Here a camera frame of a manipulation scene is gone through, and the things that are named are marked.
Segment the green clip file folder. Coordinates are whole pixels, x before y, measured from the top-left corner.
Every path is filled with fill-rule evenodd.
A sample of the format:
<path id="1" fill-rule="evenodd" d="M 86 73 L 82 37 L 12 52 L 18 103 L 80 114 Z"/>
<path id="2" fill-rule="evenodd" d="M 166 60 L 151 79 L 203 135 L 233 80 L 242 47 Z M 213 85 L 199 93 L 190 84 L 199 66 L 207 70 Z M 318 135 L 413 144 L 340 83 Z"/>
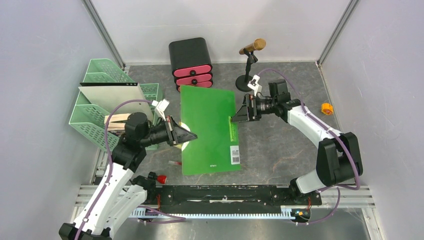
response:
<path id="1" fill-rule="evenodd" d="M 181 150 L 185 176 L 241 169 L 236 97 L 231 90 L 184 85 L 180 89 L 180 122 L 197 139 Z"/>

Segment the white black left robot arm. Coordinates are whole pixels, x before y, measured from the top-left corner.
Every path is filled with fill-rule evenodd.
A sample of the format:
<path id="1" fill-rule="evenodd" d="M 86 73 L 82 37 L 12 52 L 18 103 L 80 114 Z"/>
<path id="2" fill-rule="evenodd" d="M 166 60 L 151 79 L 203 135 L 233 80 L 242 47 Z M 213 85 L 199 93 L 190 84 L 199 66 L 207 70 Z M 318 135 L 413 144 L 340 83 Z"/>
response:
<path id="1" fill-rule="evenodd" d="M 173 147 L 197 139 L 197 135 L 181 127 L 171 116 L 153 125 L 146 114 L 128 116 L 124 133 L 112 152 L 109 164 L 94 194 L 72 223 L 59 229 L 63 240 L 111 240 L 118 229 L 141 204 L 151 204 L 157 198 L 153 179 L 137 176 L 122 198 L 119 194 L 131 180 L 147 155 L 146 148 L 167 143 Z"/>

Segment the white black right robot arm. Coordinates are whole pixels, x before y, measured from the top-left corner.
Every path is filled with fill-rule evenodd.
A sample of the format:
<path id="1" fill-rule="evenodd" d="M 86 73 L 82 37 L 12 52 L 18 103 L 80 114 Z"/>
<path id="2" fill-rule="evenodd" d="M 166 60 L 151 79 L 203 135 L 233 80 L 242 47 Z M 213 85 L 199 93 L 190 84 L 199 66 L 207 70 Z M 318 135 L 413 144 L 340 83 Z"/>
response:
<path id="1" fill-rule="evenodd" d="M 304 134 L 317 148 L 315 169 L 291 180 L 289 199 L 302 204 L 309 193 L 338 186 L 357 190 L 363 165 L 358 138 L 343 133 L 316 117 L 300 99 L 292 99 L 285 80 L 269 83 L 269 96 L 260 97 L 259 77 L 248 84 L 253 94 L 245 94 L 242 106 L 231 118 L 233 123 L 259 121 L 263 115 L 276 115 Z"/>

